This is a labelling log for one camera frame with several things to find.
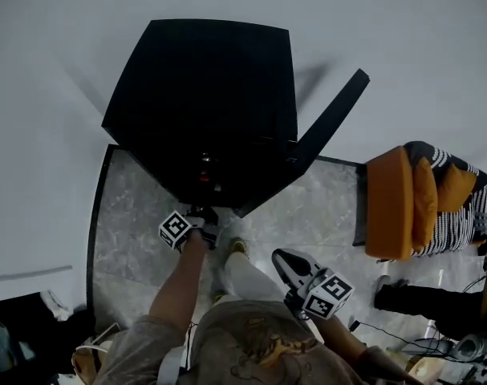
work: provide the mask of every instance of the foot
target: foot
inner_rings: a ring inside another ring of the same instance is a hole
[[[229,251],[230,253],[242,253],[247,258],[249,257],[249,252],[246,248],[246,244],[240,237],[236,237],[231,240],[231,242],[229,243]]]
[[[215,292],[213,295],[213,305],[220,301],[225,295],[227,295],[227,293],[224,290],[218,290]]]
[[[381,275],[377,280],[377,289],[375,290],[375,294],[377,294],[383,286],[391,285],[391,277],[389,275]]]
[[[377,294],[383,286],[392,286],[393,288],[402,288],[403,286],[408,286],[409,280],[408,279],[399,279],[397,282],[392,282],[391,277],[389,275],[381,275],[377,280],[377,290],[375,294]]]

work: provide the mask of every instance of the orange cushion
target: orange cushion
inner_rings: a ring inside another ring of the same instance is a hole
[[[366,254],[407,260],[412,254],[412,168],[403,147],[367,163]]]
[[[450,164],[444,174],[443,181],[437,187],[437,210],[444,213],[456,213],[462,208],[471,194],[477,175],[472,172],[460,170]]]
[[[414,218],[412,248],[420,252],[432,239],[437,222],[437,188],[430,163],[421,157],[412,173]]]

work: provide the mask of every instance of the black pants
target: black pants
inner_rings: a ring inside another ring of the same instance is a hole
[[[375,296],[375,308],[436,321],[442,335],[457,341],[481,330],[482,293],[450,292],[420,286],[385,285]]]

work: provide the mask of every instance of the floor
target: floor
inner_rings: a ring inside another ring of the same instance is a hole
[[[408,278],[419,286],[463,290],[483,275],[473,250],[445,253],[411,261],[378,264],[363,247],[352,247],[356,229],[358,176],[355,168],[315,161],[307,173],[243,219],[217,209],[221,244],[204,264],[193,321],[198,322],[220,287],[218,270],[230,238],[246,240],[250,260],[286,292],[271,263],[277,248],[310,253],[323,265],[338,270],[354,285],[355,293],[338,312],[343,323],[357,319],[409,341],[424,337],[428,320],[375,310],[375,281],[383,272]],[[179,204],[125,151],[115,150],[108,170],[97,225],[94,261],[94,304],[99,328],[117,321],[131,324],[150,303],[172,272],[179,254],[158,236],[158,225]],[[401,341],[361,325],[356,336],[368,345],[395,348]]]

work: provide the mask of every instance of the white object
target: white object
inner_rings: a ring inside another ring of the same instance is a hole
[[[78,350],[98,350],[103,352],[104,354],[107,354],[108,350],[105,348],[102,348],[101,346],[98,345],[79,345],[77,348],[75,348],[76,351]]]
[[[160,224],[160,237],[171,249],[177,249],[192,225],[177,211]]]
[[[54,318],[58,321],[67,321],[72,312],[58,299],[58,297],[51,291],[43,291],[40,293],[43,303],[52,312]]]
[[[157,373],[157,385],[175,385],[179,378],[179,369],[181,368],[182,354],[185,351],[184,346],[172,348],[163,358],[160,370]]]
[[[309,291],[302,309],[317,317],[329,319],[345,305],[354,289],[343,275],[334,273]]]

